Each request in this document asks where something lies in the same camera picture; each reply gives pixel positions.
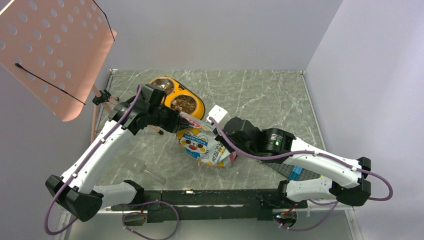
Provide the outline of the cat food bag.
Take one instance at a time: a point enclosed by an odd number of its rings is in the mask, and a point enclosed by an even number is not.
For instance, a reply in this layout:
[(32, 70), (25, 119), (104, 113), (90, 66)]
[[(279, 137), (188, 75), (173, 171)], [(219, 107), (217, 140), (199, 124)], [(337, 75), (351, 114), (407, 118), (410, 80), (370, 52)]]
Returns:
[(181, 120), (188, 121), (188, 127), (180, 125), (176, 132), (178, 145), (199, 163), (216, 167), (230, 168), (238, 155), (228, 150), (215, 139), (214, 128), (188, 113), (180, 112)]

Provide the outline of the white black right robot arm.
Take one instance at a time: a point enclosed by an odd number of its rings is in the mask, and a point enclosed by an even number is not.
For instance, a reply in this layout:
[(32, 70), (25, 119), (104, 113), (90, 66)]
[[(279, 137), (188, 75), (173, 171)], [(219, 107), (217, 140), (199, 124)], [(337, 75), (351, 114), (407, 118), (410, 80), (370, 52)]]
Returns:
[(225, 124), (211, 116), (218, 140), (236, 153), (263, 162), (299, 166), (319, 174), (308, 180), (286, 180), (279, 184), (276, 202), (282, 208), (306, 200), (329, 200), (348, 206), (363, 206), (371, 199), (367, 176), (371, 161), (350, 159), (310, 145), (279, 128), (260, 130), (238, 117)]

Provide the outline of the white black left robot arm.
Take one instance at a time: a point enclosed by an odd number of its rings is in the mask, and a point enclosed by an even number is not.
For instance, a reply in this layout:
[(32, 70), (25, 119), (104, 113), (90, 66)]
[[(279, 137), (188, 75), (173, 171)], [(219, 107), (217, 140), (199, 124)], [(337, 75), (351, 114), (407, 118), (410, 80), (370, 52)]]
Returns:
[(100, 134), (83, 155), (62, 175), (51, 175), (45, 185), (55, 203), (78, 220), (86, 222), (103, 208), (126, 205), (139, 209), (144, 201), (144, 188), (132, 180), (120, 184), (97, 186), (114, 153), (147, 126), (176, 133), (189, 122), (178, 110), (167, 107), (166, 92), (152, 84), (137, 87), (136, 95), (116, 105)]

